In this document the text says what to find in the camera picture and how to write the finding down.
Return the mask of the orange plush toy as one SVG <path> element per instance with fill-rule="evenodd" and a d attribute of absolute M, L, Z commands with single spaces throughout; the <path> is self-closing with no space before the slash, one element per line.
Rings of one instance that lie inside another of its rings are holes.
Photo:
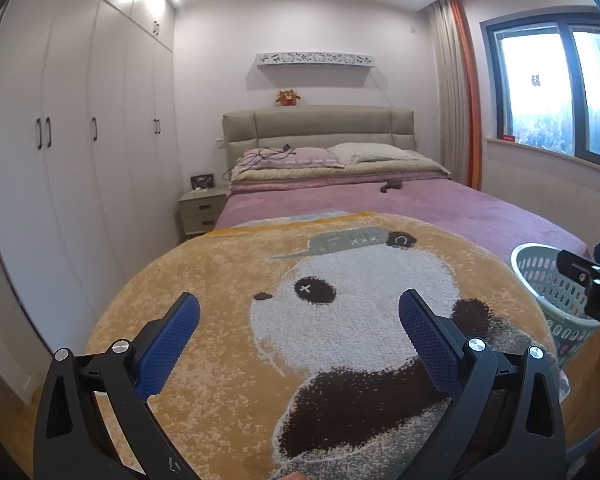
<path fill-rule="evenodd" d="M 300 100 L 300 94 L 295 92 L 294 89 L 279 90 L 275 103 L 279 106 L 295 106 Z"/>

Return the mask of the dark object on bed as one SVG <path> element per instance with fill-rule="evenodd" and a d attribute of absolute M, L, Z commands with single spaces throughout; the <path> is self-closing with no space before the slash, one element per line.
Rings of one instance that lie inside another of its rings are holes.
<path fill-rule="evenodd" d="M 382 194 L 386 194 L 390 190 L 400 190 L 402 188 L 402 186 L 403 186 L 403 183 L 401 181 L 387 182 L 380 188 L 380 192 Z"/>

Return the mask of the white wardrobe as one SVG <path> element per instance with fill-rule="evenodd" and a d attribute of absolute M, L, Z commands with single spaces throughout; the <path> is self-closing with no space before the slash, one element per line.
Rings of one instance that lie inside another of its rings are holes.
<path fill-rule="evenodd" d="M 23 401 L 178 242 L 173 29 L 166 0 L 0 9 L 0 374 Z"/>

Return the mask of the panda pattern round blanket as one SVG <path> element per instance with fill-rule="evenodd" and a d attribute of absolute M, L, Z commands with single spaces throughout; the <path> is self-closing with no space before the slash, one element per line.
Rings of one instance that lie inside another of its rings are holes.
<path fill-rule="evenodd" d="M 400 323 L 407 289 L 494 350 L 555 349 L 505 258 L 426 222 L 364 212 L 181 244 L 121 289 L 88 350 L 133 338 L 189 292 L 199 326 L 149 405 L 197 474 L 392 479 L 448 406 Z"/>

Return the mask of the grey bedside table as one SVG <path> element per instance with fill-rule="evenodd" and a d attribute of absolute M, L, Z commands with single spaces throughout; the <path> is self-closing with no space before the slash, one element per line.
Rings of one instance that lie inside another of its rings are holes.
<path fill-rule="evenodd" d="M 185 193 L 178 200 L 178 212 L 186 238 L 213 231 L 225 207 L 230 190 L 208 188 Z"/>

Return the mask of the beige and orange curtain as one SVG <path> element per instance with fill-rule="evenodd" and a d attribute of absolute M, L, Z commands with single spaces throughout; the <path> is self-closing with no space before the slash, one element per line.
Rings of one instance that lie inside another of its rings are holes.
<path fill-rule="evenodd" d="M 460 0 L 428 6 L 440 106 L 440 155 L 452 179 L 478 190 L 482 180 L 482 125 L 478 70 Z"/>

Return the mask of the cream pillow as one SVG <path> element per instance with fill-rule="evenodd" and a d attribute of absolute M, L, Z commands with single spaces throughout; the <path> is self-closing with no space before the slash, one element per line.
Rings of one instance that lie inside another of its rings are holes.
<path fill-rule="evenodd" d="M 343 165 L 362 162 L 390 162 L 390 160 L 416 160 L 419 154 L 401 150 L 382 143 L 340 143 L 328 149 Z"/>

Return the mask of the pink pillow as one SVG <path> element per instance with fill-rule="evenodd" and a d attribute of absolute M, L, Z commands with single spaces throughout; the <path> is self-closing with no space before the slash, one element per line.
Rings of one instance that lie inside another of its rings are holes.
<path fill-rule="evenodd" d="M 343 164 L 324 148 L 253 148 L 236 162 L 238 170 L 342 168 Z"/>

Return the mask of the purple bed cover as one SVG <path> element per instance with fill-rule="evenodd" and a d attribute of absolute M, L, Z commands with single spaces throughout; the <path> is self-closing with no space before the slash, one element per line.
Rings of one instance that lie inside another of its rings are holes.
<path fill-rule="evenodd" d="M 407 181 L 385 193 L 379 183 L 358 183 L 235 194 L 216 224 L 232 228 L 249 221 L 306 214 L 375 211 L 422 220 L 471 240 L 503 261 L 526 243 L 590 252 L 583 240 L 533 212 L 449 180 Z"/>

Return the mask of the beige upholstered headboard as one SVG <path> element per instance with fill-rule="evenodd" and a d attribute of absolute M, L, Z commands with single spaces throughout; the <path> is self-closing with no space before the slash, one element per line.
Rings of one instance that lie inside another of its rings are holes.
<path fill-rule="evenodd" d="M 417 148 L 414 113 L 396 107 L 308 105 L 238 110 L 223 115 L 222 128 L 228 168 L 252 148 L 331 148 L 340 143 Z"/>

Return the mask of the black item on nightstand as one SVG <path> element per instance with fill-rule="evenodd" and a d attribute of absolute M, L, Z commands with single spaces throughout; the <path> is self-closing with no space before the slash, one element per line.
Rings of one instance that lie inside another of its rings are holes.
<path fill-rule="evenodd" d="M 193 191 L 208 191 L 215 188 L 214 174 L 197 174 L 189 179 Z"/>

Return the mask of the white wall shelf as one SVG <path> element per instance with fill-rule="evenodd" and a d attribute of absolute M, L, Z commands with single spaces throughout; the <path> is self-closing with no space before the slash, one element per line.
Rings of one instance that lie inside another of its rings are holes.
<path fill-rule="evenodd" d="M 329 65 L 373 68 L 376 63 L 375 58 L 371 55 L 323 51 L 280 51 L 258 53 L 256 65 Z"/>

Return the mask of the dark framed window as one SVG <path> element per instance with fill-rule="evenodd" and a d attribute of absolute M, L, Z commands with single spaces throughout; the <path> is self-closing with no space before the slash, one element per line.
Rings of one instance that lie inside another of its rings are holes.
<path fill-rule="evenodd" d="M 548 9 L 482 31 L 495 137 L 600 167 L 600 12 Z"/>

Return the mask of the light green laundry basket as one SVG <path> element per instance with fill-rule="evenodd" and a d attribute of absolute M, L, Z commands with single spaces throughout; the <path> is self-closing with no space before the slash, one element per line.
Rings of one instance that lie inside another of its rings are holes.
<path fill-rule="evenodd" d="M 595 332 L 600 322 L 585 314 L 585 289 L 557 269 L 560 250 L 543 244 L 513 249 L 509 264 L 516 277 L 538 302 L 553 336 L 557 363 L 563 368 Z"/>

